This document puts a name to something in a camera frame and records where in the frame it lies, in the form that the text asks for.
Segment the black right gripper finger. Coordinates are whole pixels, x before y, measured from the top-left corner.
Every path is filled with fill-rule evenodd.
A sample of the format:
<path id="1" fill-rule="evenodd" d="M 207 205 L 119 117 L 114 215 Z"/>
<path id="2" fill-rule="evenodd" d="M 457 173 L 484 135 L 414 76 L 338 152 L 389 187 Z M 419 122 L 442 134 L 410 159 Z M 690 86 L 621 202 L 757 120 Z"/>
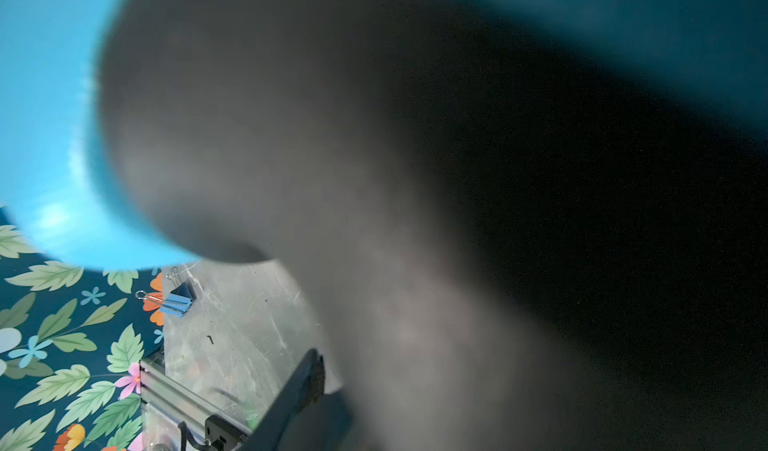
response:
<path id="1" fill-rule="evenodd" d="M 277 450 L 290 422 L 325 393 L 325 382 L 324 358 L 310 349 L 239 450 Z"/>

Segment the blue hard-shell suitcase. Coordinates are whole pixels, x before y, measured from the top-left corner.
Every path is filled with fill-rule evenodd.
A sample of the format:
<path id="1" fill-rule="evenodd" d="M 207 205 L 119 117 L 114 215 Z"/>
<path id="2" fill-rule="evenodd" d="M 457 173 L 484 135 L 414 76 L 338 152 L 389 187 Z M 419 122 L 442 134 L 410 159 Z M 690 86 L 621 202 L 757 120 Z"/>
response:
<path id="1" fill-rule="evenodd" d="M 767 446 L 767 0 L 1 0 L 1 142 L 51 257 L 287 269 L 278 447 Z"/>

